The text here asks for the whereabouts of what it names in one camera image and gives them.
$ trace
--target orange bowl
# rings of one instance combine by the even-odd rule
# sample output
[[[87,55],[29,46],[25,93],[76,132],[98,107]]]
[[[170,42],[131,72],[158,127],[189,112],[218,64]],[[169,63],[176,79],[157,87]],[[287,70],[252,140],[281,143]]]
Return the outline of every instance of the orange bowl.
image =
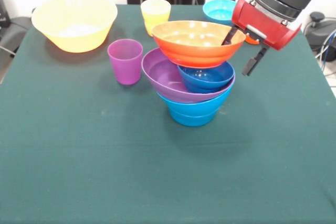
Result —
[[[246,35],[245,41],[252,45],[258,45],[259,41],[252,39],[249,35]]]
[[[164,22],[152,29],[155,42],[175,64],[189,68],[213,68],[231,58],[246,35],[238,30],[230,45],[221,46],[231,27],[203,21]]]

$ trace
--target yellow cup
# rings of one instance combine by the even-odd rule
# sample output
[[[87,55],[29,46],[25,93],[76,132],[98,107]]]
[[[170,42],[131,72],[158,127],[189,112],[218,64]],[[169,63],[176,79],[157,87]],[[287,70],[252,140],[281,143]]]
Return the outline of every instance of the yellow cup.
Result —
[[[149,36],[154,26],[169,19],[171,4],[167,0],[145,0],[141,4],[141,13]]]

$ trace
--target bowl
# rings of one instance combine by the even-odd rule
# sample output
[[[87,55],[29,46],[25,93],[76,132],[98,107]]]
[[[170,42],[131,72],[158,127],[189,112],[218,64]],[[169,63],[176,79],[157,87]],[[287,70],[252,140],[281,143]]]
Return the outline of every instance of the bowl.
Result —
[[[231,26],[235,6],[232,0],[211,0],[203,5],[203,13],[210,22]]]
[[[221,90],[214,93],[191,93],[187,90],[177,65],[155,48],[142,59],[142,71],[157,93],[169,100],[183,103],[197,103],[215,98],[229,89],[234,78]]]
[[[156,25],[152,34],[173,63],[189,68],[214,68],[231,58],[244,43],[246,36],[238,30],[232,43],[222,46],[230,29],[217,23],[178,20]]]
[[[177,67],[189,92],[213,93],[221,90],[235,75],[232,65],[225,61],[215,68]]]
[[[117,17],[109,0],[50,0],[32,14],[34,27],[67,52],[99,47]]]
[[[171,117],[185,126],[202,126],[209,123],[216,115],[217,110],[231,93],[234,82],[221,95],[211,100],[199,103],[180,103],[167,99],[158,94],[166,103]]]

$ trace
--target yellow bowl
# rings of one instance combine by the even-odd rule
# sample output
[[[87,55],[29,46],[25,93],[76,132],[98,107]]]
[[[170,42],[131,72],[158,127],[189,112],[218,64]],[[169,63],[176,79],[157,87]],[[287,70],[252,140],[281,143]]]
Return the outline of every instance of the yellow bowl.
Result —
[[[107,37],[118,10],[109,0],[50,0],[32,14],[34,27],[67,52],[86,52]]]

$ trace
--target dark blue bowl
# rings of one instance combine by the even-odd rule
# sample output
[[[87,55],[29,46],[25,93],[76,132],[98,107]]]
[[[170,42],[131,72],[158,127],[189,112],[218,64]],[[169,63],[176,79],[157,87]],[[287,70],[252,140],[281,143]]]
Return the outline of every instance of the dark blue bowl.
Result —
[[[228,61],[215,68],[199,69],[182,66],[177,68],[186,88],[193,93],[217,92],[235,75],[235,70]]]

